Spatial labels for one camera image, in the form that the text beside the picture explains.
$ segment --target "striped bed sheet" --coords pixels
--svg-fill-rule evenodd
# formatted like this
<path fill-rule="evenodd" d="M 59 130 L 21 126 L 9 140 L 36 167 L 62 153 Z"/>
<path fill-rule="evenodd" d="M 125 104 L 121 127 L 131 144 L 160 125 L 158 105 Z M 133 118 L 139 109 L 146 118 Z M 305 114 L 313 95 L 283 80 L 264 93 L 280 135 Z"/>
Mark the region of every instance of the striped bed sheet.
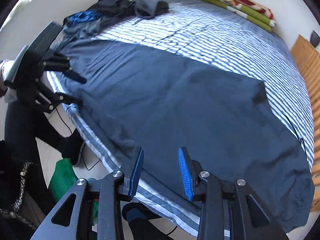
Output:
<path fill-rule="evenodd" d="M 169 12 L 152 20 L 130 17 L 92 39 L 141 44 L 189 57 L 225 71 L 265 82 L 272 112 L 305 143 L 310 170 L 313 117 L 305 82 L 284 41 L 227 10 L 201 0 L 166 0 Z M 54 72 L 47 73 L 54 91 L 66 92 Z M 77 106 L 64 105 L 88 147 L 111 172 L 121 164 L 79 115 Z M 159 215 L 197 236 L 199 217 L 156 192 L 140 180 L 136 198 Z"/>

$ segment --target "white floor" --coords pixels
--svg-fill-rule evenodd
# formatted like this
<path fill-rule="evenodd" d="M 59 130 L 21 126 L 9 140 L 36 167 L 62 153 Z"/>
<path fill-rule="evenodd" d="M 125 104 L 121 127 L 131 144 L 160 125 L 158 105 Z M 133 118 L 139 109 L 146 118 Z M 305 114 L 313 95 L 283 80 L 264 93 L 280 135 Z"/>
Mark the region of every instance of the white floor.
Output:
<path fill-rule="evenodd" d="M 61 117 L 63 118 L 63 120 L 71 128 L 71 130 L 74 130 L 75 127 L 71 122 L 71 120 L 66 115 L 64 109 L 60 106 L 58 108 L 58 111 Z M 49 118 L 49 121 L 61 135 L 65 137 L 70 136 L 70 131 L 65 126 L 65 124 L 61 121 L 57 113 L 54 113 Z M 47 185 L 49 185 L 50 179 L 54 172 L 55 163 L 61 159 L 61 154 L 40 140 L 38 140 L 38 148 L 40 152 L 44 178 L 46 180 Z M 96 163 L 97 158 L 95 156 L 92 156 L 93 153 L 87 146 L 85 146 L 83 150 L 83 154 L 84 154 L 84 159 L 87 167 L 88 168 L 92 167 L 92 165 Z M 87 171 L 84 168 L 84 164 L 81 163 L 79 167 L 75 169 L 75 173 L 79 178 L 83 177 L 86 179 L 91 177 L 94 177 L 96 179 L 102 179 L 106 174 L 108 174 L 107 170 L 104 168 L 101 162 L 99 162 L 91 171 Z M 308 231 L 313 226 L 318 216 L 319 216 L 319 212 L 310 213 L 307 225 L 304 227 L 296 228 L 295 230 L 291 231 L 288 234 L 289 239 L 303 240 L 303 238 L 307 235 Z M 175 227 L 175 225 L 171 221 L 165 218 L 153 220 L 152 223 L 164 233 L 169 233 Z M 124 228 L 125 240 L 132 240 L 133 238 L 132 238 L 129 225 L 125 220 L 123 220 L 123 228 Z M 187 232 L 183 231 L 180 228 L 177 228 L 170 235 L 170 237 L 172 237 L 175 240 L 195 240 L 196 239 L 194 236 L 189 235 Z"/>

